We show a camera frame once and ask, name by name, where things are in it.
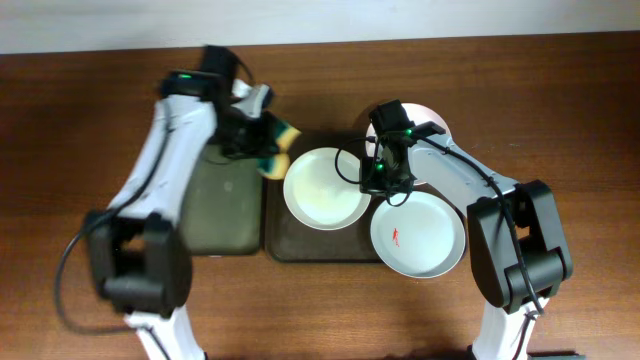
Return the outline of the brown serving tray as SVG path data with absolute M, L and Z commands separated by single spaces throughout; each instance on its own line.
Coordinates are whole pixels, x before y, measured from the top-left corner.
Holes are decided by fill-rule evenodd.
M 321 147 L 338 148 L 364 137 L 361 131 L 321 132 L 303 130 L 288 151 L 293 163 L 303 153 Z M 269 255 L 283 263 L 382 263 L 370 239 L 370 223 L 376 208 L 385 203 L 372 197 L 355 223 L 331 231 L 316 230 L 298 221 L 286 206 L 283 181 L 264 185 L 263 245 Z

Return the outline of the black water tray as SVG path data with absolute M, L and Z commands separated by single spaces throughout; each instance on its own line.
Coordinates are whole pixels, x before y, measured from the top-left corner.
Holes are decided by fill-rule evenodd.
M 181 208 L 179 231 L 194 256 L 258 251 L 263 180 L 254 159 L 229 160 L 217 145 L 197 158 Z

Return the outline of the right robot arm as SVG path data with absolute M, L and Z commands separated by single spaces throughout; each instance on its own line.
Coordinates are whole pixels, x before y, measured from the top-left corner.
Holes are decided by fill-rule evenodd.
M 492 171 L 415 104 L 379 104 L 369 120 L 359 186 L 384 199 L 370 224 L 377 255 L 405 276 L 433 278 L 467 251 L 485 299 L 469 357 L 530 358 L 534 326 L 574 270 L 551 188 Z

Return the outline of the green yellow sponge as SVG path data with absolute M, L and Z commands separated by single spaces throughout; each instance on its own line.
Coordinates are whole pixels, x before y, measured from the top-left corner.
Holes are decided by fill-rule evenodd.
M 258 172 L 269 180 L 282 180 L 291 164 L 288 151 L 301 131 L 271 112 L 264 112 L 267 124 L 267 155 L 258 160 Z

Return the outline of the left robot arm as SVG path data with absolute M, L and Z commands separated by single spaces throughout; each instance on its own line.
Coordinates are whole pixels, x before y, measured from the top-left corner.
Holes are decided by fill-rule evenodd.
M 285 172 L 296 132 L 268 111 L 269 86 L 238 78 L 243 66 L 228 48 L 207 45 L 197 69 L 170 72 L 127 182 L 105 210 L 85 218 L 96 292 L 124 314 L 151 359 L 207 356 L 186 309 L 193 267 L 178 232 L 202 150 L 219 146 L 226 163 L 255 159 L 266 177 Z

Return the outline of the white plate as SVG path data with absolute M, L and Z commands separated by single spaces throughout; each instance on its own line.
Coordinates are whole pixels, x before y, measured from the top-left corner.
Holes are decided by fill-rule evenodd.
M 412 278 L 435 278 L 463 257 L 466 231 L 458 213 L 444 200 L 414 192 L 381 203 L 371 219 L 370 238 L 378 257 L 389 268 Z
M 414 122 L 415 125 L 422 125 L 424 123 L 433 122 L 436 125 L 443 128 L 446 134 L 450 135 L 451 132 L 448 125 L 446 124 L 444 119 L 435 111 L 431 110 L 426 106 L 415 104 L 415 103 L 401 103 L 401 105 L 404 108 L 409 120 Z M 366 137 L 371 137 L 371 136 L 373 136 L 377 140 L 377 135 L 373 128 L 373 125 L 370 124 L 366 131 Z M 374 143 L 371 143 L 371 142 L 365 143 L 365 153 L 367 156 L 370 156 L 370 157 L 373 156 L 374 147 L 375 147 Z M 421 179 L 417 179 L 414 182 L 414 185 L 416 186 L 424 185 L 424 184 L 426 184 L 426 181 Z
M 357 184 L 342 179 L 335 169 L 338 149 L 321 147 L 300 155 L 289 167 L 283 183 L 287 208 L 302 224 L 322 231 L 346 228 L 359 220 L 369 207 L 371 196 Z M 342 151 L 338 170 L 347 179 L 359 175 L 360 161 Z

